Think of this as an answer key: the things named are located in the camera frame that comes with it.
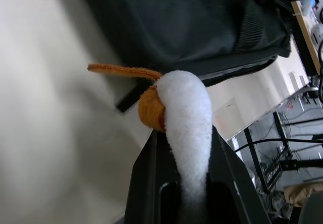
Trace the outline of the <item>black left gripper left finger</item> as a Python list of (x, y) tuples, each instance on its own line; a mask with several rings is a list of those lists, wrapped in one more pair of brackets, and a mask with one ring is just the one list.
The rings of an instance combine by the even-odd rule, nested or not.
[(153, 130), (132, 168), (124, 223), (176, 223), (179, 180), (165, 133)]

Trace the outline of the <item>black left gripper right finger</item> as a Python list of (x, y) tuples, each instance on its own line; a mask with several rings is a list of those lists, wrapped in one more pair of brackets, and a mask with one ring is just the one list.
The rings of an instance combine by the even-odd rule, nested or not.
[(270, 223), (243, 161), (212, 128), (202, 223)]

